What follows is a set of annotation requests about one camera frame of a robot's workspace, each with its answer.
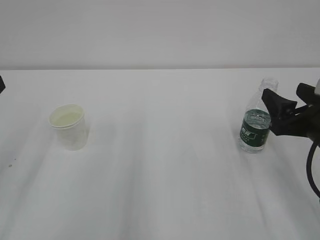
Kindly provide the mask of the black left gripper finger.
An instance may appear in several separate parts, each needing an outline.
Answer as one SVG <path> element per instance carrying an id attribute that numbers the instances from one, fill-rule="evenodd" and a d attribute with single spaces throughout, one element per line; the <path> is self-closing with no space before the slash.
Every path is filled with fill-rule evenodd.
<path id="1" fill-rule="evenodd" d="M 3 81 L 2 76 L 0 76 L 0 94 L 6 89 L 6 85 Z"/>

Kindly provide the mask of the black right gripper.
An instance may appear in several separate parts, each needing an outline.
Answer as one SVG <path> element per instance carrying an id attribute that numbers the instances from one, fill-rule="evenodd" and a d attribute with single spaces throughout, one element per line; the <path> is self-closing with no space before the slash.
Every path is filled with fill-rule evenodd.
<path id="1" fill-rule="evenodd" d="M 297 102 L 281 97 L 266 88 L 262 101 L 271 116 L 271 131 L 276 136 L 294 136 L 320 141 L 320 96 L 316 88 L 306 83 L 299 83 L 296 95 L 304 102 L 303 111 L 294 114 Z"/>

